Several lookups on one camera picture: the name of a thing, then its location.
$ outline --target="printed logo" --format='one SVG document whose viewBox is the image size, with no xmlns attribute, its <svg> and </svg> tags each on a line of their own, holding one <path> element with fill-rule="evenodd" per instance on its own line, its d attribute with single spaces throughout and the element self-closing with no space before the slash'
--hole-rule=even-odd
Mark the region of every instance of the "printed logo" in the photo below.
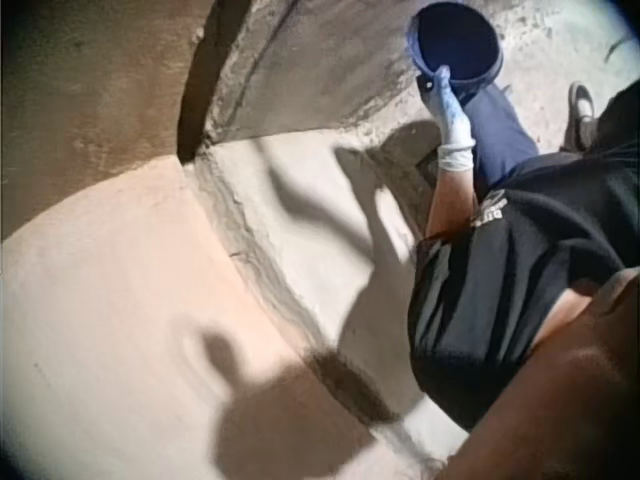
<svg viewBox="0 0 640 480">
<path fill-rule="evenodd" d="M 502 209 L 507 203 L 504 190 L 490 192 L 480 205 L 478 214 L 471 219 L 471 226 L 480 227 L 493 220 L 502 219 Z"/>
</svg>

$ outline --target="dark pants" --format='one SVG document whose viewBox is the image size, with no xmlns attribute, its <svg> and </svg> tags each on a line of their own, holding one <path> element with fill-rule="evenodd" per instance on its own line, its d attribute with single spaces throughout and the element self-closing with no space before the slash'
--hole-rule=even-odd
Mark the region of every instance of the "dark pants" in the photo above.
<svg viewBox="0 0 640 480">
<path fill-rule="evenodd" d="M 618 93 L 598 119 L 596 140 L 586 154 L 603 153 L 620 146 L 640 148 L 637 146 L 639 101 L 640 81 Z M 464 111 L 471 122 L 471 135 L 476 140 L 475 183 L 476 193 L 481 199 L 488 190 L 512 174 L 529 170 L 524 162 L 540 154 L 536 143 L 522 128 L 513 105 L 495 84 L 481 90 L 464 106 Z M 545 157 L 555 163 L 577 158 L 572 155 Z M 549 162 L 534 163 L 540 167 Z"/>
</svg>

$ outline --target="latex glove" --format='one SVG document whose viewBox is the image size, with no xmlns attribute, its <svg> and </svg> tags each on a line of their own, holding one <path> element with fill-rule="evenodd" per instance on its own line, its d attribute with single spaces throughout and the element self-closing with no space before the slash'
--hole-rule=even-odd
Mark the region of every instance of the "latex glove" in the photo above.
<svg viewBox="0 0 640 480">
<path fill-rule="evenodd" d="M 422 101 L 440 128 L 442 145 L 438 148 L 438 166 L 450 172 L 473 168 L 472 149 L 476 144 L 471 137 L 469 117 L 449 85 L 449 67 L 441 66 L 429 85 L 424 75 L 417 78 Z"/>
</svg>

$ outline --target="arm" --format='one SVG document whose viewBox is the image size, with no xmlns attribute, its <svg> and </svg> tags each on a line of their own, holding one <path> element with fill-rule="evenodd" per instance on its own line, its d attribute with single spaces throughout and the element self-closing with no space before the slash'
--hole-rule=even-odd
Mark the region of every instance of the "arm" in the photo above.
<svg viewBox="0 0 640 480">
<path fill-rule="evenodd" d="M 469 226 L 475 204 L 473 170 L 448 172 L 440 169 L 431 199 L 426 237 L 455 233 Z"/>
<path fill-rule="evenodd" d="M 449 235 L 469 225 L 475 210 L 471 124 L 449 85 L 449 68 L 440 67 L 429 89 L 418 78 L 423 102 L 440 128 L 438 181 L 431 201 L 425 235 Z"/>
</svg>

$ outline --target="leg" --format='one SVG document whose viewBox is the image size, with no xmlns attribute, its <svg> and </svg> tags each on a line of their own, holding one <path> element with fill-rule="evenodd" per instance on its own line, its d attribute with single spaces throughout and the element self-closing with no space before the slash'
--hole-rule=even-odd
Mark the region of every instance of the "leg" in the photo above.
<svg viewBox="0 0 640 480">
<path fill-rule="evenodd" d="M 476 191 L 482 197 L 520 163 L 538 156 L 538 147 L 520 125 L 511 102 L 495 84 L 481 90 L 467 103 L 464 112 L 476 140 Z"/>
</svg>

